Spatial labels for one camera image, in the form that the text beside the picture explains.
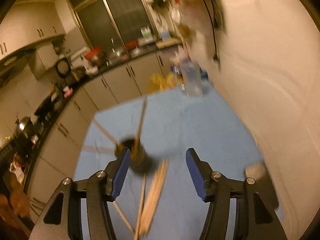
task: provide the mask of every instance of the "kitchen counter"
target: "kitchen counter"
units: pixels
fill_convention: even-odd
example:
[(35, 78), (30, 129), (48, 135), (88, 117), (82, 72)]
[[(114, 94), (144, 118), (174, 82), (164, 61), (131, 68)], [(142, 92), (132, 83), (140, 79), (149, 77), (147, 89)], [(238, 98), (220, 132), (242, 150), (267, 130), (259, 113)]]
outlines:
[(157, 51), (161, 51), (161, 50), (165, 50), (165, 49), (168, 49), (168, 48), (171, 48), (171, 47), (174, 47), (174, 46), (177, 46), (177, 44), (174, 44), (174, 45), (171, 45), (171, 46), (167, 46), (167, 47), (164, 47), (164, 48), (161, 48), (161, 49), (158, 49), (157, 47), (151, 47), (150, 48), (150, 51), (142, 54), (142, 55), (139, 55), (139, 56), (136, 56), (136, 57), (130, 57), (127, 59), (127, 60), (124, 60), (124, 61), (119, 61), (117, 63), (114, 63), (112, 65), (108, 65), (107, 63), (103, 64), (100, 68), (99, 68), (99, 71), (96, 75), (93, 75), (93, 76), (86, 76), (84, 77), (80, 83), (77, 83), (75, 85), (72, 86), (72, 89), (73, 89), (73, 93), (67, 97), (67, 98), (63, 98), (63, 99), (60, 99), (57, 103), (56, 103), (56, 106), (59, 105), (59, 107), (57, 107), (55, 109), (54, 112), (52, 112), (52, 115), (50, 117), (50, 119), (48, 121), (46, 121), (44, 123), (44, 125), (41, 125), (39, 122), (36, 122), (34, 124), (34, 127), (36, 130), (39, 130), (39, 129), (44, 129), (43, 133), (41, 136), (39, 136), (39, 140), (38, 142), (36, 143), (36, 145), (34, 146), (34, 149), (32, 150), (32, 153), (30, 155), (30, 164), (29, 166), (26, 168), (25, 170), (25, 179), (24, 179), (24, 182), (23, 182), (23, 188), (24, 188), (24, 192), (27, 192), (28, 190), (28, 186), (29, 186), (29, 183), (30, 183), (30, 179), (31, 179), (31, 174), (32, 174), (32, 171), (33, 171), (33, 168), (36, 164), (36, 160), (37, 160), (37, 157), (39, 156), (40, 152), (41, 152), (41, 148), (48, 136), (48, 134), (50, 133), (50, 130), (51, 128), (53, 127), (53, 125), (55, 124), (55, 122), (57, 121), (57, 119), (59, 118), (60, 114), (63, 112), (64, 108), (68, 105), (68, 103), (71, 101), (72, 97), (76, 94), (77, 90), (80, 89), (84, 84), (86, 84), (87, 82), (95, 79), (95, 78), (98, 78), (100, 77), (102, 74), (106, 73), (107, 71), (110, 71), (122, 64), (125, 64), (125, 63), (128, 63), (132, 60), (135, 60), (137, 58), (140, 58), (140, 57), (143, 57), (143, 56), (146, 56), (148, 54), (151, 54), (151, 53), (155, 53)]

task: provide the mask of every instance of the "pot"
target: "pot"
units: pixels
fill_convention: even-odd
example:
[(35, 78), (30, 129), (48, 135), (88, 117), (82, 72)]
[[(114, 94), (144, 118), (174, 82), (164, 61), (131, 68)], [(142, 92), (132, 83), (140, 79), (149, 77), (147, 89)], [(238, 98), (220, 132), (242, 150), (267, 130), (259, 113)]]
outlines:
[(19, 120), (17, 116), (16, 129), (14, 130), (14, 136), (18, 138), (23, 134), (26, 138), (31, 138), (34, 134), (33, 123), (31, 122), (30, 116), (25, 116)]

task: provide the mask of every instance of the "cabinet handle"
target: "cabinet handle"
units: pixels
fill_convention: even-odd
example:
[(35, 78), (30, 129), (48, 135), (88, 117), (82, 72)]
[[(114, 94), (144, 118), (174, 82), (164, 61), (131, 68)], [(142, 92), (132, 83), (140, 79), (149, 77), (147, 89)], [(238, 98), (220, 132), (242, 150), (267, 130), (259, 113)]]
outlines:
[(103, 78), (101, 78), (102, 84), (104, 85), (105, 88), (107, 88), (107, 85), (105, 84), (105, 82), (103, 81)]
[(67, 130), (67, 128), (66, 128), (62, 123), (60, 123), (60, 126), (66, 131), (66, 133), (69, 133), (69, 131)]
[(128, 75), (129, 75), (129, 77), (132, 79), (132, 77), (131, 77), (131, 75), (130, 75), (130, 72), (129, 72), (128, 68), (126, 67), (125, 69), (127, 70), (127, 73), (128, 73)]
[(63, 134), (64, 137), (67, 137), (67, 135), (62, 131), (62, 129), (60, 127), (58, 127), (58, 130), (59, 130), (60, 133)]
[(130, 66), (130, 68), (131, 68), (131, 71), (132, 71), (133, 76), (135, 77), (136, 75), (135, 75), (135, 73), (134, 73), (134, 71), (133, 71), (133, 69), (132, 69), (131, 66)]
[(158, 57), (159, 57), (159, 60), (160, 60), (161, 66), (163, 67), (162, 59), (161, 59), (161, 57), (160, 57), (160, 56), (158, 56)]
[(79, 109), (79, 111), (81, 111), (81, 108), (76, 101), (73, 101), (73, 104)]

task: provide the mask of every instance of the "wooden chopstick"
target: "wooden chopstick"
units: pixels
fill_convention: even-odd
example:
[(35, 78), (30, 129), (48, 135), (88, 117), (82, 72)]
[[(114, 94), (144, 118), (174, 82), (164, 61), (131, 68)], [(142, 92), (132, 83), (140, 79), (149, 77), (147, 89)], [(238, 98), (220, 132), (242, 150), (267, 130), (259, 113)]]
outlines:
[(145, 190), (146, 190), (146, 174), (143, 175), (141, 196), (140, 196), (139, 209), (138, 209), (137, 225), (136, 225), (136, 231), (134, 233), (133, 240), (138, 240), (138, 238), (139, 238), (139, 228), (140, 228), (140, 222), (141, 222), (140, 220), (141, 220), (141, 214), (142, 214), (142, 209), (143, 209)]
[(141, 131), (142, 131), (142, 125), (143, 125), (144, 115), (146, 113), (146, 108), (147, 108), (147, 98), (144, 98), (143, 102), (142, 102), (142, 111), (141, 111), (141, 115), (140, 115), (140, 121), (138, 124), (138, 130), (137, 130), (136, 137), (134, 139), (133, 150), (131, 153), (132, 159), (135, 159), (137, 156), (137, 151), (138, 151), (138, 147), (140, 144), (140, 135), (141, 135)]
[(113, 155), (115, 151), (113, 148), (98, 147), (96, 145), (83, 145), (81, 150), (92, 153), (106, 153), (110, 155)]
[(150, 186), (148, 197), (141, 215), (139, 236), (146, 234), (150, 229), (150, 225), (153, 220), (153, 216), (155, 214), (157, 204), (160, 198), (160, 194), (163, 188), (168, 165), (169, 165), (168, 160), (163, 161), (153, 178), (153, 181), (152, 181), (153, 185)]
[(124, 215), (124, 213), (122, 212), (122, 210), (120, 209), (120, 207), (118, 206), (118, 203), (116, 201), (113, 201), (113, 205), (115, 206), (117, 212), (119, 213), (122, 221), (127, 225), (127, 227), (129, 228), (129, 230), (134, 233), (134, 229), (133, 226), (129, 223), (129, 221), (127, 220), (126, 216)]
[(118, 142), (110, 133), (108, 133), (108, 131), (106, 129), (104, 129), (101, 124), (99, 124), (95, 119), (92, 120), (92, 122), (96, 125), (96, 127), (99, 128), (99, 130), (111, 141), (113, 142), (115, 145), (117, 145), (120, 150), (123, 149), (123, 144)]

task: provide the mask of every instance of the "cabinet door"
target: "cabinet door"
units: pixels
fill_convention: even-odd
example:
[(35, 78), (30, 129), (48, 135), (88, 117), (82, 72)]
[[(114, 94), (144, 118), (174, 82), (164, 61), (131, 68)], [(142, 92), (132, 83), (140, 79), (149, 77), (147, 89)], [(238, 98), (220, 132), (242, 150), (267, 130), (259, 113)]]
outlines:
[(99, 111), (117, 104), (115, 97), (102, 77), (88, 82), (84, 85), (84, 89)]
[(82, 146), (89, 124), (73, 102), (69, 102), (56, 123), (77, 146)]
[(1, 23), (0, 44), (6, 56), (25, 46), (24, 15), (20, 8), (13, 6)]
[(26, 44), (32, 44), (40, 41), (42, 35), (40, 32), (41, 22), (39, 19), (39, 6), (38, 3), (24, 3), (17, 5), (17, 9), (23, 16), (24, 31), (26, 35)]
[(127, 64), (110, 70), (102, 76), (119, 103), (141, 96)]
[(175, 52), (178, 52), (178, 46), (174, 46), (168, 49), (162, 49), (156, 52), (164, 77), (166, 77), (171, 72), (171, 62), (169, 58), (174, 57)]
[(47, 70), (53, 67), (59, 59), (51, 42), (37, 47), (37, 53), (41, 59), (44, 68)]
[(54, 125), (40, 151), (44, 159), (63, 177), (73, 178), (81, 148), (78, 147), (58, 125)]
[(39, 2), (37, 18), (43, 39), (64, 33), (54, 2)]
[(97, 107), (94, 105), (93, 101), (83, 87), (81, 87), (77, 91), (76, 95), (74, 95), (72, 98), (72, 103), (88, 123), (91, 122), (95, 112), (98, 111)]
[(156, 54), (140, 57), (130, 61), (128, 65), (142, 95), (148, 92), (150, 76), (152, 74), (158, 73), (161, 76), (163, 75)]
[(31, 174), (27, 192), (28, 198), (31, 200), (35, 198), (43, 203), (47, 203), (65, 177), (65, 175), (57, 171), (46, 161), (38, 158)]

